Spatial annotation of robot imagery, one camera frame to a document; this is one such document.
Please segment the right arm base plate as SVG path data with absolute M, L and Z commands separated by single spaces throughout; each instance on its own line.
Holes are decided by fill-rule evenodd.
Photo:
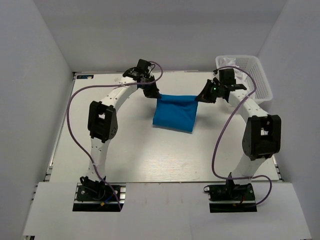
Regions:
M 203 188 L 208 194 L 210 213 L 255 213 L 256 198 L 251 183 L 229 186 L 227 184 L 207 185 Z

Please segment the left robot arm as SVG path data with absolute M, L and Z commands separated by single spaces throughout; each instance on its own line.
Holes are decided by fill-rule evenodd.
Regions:
M 124 74 L 119 84 L 105 98 L 92 101 L 89 106 L 87 128 L 91 140 L 90 162 L 86 175 L 80 178 L 80 182 L 94 200 L 102 199 L 105 193 L 111 192 L 104 183 L 106 158 L 111 140 L 118 131 L 117 112 L 120 107 L 139 88 L 146 98 L 161 97 L 152 73 L 137 76 Z

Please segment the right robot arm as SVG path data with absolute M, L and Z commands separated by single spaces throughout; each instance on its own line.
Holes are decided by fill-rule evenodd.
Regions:
M 206 192 L 212 201 L 240 201 L 252 193 L 251 181 L 257 178 L 259 167 L 281 148 L 282 120 L 259 107 L 243 84 L 235 80 L 217 78 L 207 80 L 203 90 L 196 97 L 198 102 L 215 103 L 218 98 L 225 100 L 235 113 L 246 123 L 242 137 L 243 155 L 236 168 L 224 177 L 225 184 L 207 186 Z

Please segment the blue t shirt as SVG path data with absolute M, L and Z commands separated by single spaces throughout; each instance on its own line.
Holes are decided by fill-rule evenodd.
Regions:
M 194 95 L 162 94 L 156 101 L 152 124 L 156 127 L 192 133 L 198 102 Z

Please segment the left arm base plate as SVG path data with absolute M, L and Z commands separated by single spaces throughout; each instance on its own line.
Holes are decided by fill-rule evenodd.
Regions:
M 74 195 L 73 212 L 116 213 L 120 212 L 117 199 L 109 186 L 99 193 L 94 193 L 78 183 Z

